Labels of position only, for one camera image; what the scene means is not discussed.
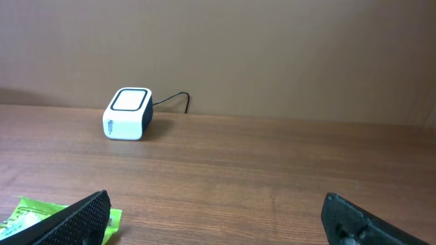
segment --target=beige wall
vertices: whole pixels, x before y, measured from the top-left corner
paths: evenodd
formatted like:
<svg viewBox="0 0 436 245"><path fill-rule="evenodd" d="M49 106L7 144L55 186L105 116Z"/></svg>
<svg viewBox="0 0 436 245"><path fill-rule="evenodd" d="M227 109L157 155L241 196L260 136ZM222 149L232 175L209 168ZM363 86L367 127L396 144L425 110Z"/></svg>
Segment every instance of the beige wall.
<svg viewBox="0 0 436 245"><path fill-rule="evenodd" d="M423 125L425 0L0 1L0 103L104 108L123 86L190 112ZM159 110L182 111L184 98Z"/></svg>

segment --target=brown wooden surface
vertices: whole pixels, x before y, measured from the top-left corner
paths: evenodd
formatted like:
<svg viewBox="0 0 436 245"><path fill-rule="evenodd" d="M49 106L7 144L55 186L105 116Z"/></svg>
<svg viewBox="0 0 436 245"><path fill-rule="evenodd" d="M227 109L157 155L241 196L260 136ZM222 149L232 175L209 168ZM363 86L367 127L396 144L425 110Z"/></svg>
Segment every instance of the brown wooden surface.
<svg viewBox="0 0 436 245"><path fill-rule="evenodd" d="M0 218L15 195L71 204L102 189L112 244L326 244L336 192L436 243L436 136L412 127L155 114L113 141L102 110L0 105Z"/></svg>

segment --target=white device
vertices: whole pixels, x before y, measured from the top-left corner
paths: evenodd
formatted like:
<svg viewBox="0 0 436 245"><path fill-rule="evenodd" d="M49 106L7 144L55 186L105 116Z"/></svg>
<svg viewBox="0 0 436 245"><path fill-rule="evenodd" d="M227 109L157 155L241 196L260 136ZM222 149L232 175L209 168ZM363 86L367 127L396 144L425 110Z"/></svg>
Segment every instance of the white device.
<svg viewBox="0 0 436 245"><path fill-rule="evenodd" d="M139 140L152 117L150 89L122 88L104 111L104 134L112 140Z"/></svg>

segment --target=black cable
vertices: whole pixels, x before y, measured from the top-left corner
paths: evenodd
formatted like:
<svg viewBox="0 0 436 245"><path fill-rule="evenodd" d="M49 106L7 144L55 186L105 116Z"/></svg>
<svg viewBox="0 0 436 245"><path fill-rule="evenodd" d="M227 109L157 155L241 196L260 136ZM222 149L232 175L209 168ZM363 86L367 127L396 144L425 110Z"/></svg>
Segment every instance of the black cable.
<svg viewBox="0 0 436 245"><path fill-rule="evenodd" d="M153 105L159 105L160 103L165 102L165 101L167 101L169 99L172 99L172 98L176 97L177 95L186 95L186 96L188 96L188 101L186 102L185 114L188 113L188 106L189 106L190 96L189 96L189 93L187 93L187 92L179 92L179 93L177 93L177 94L175 94L175 95L173 95L173 96L171 96L171 97L169 97L167 99L164 99L163 101L156 102Z"/></svg>

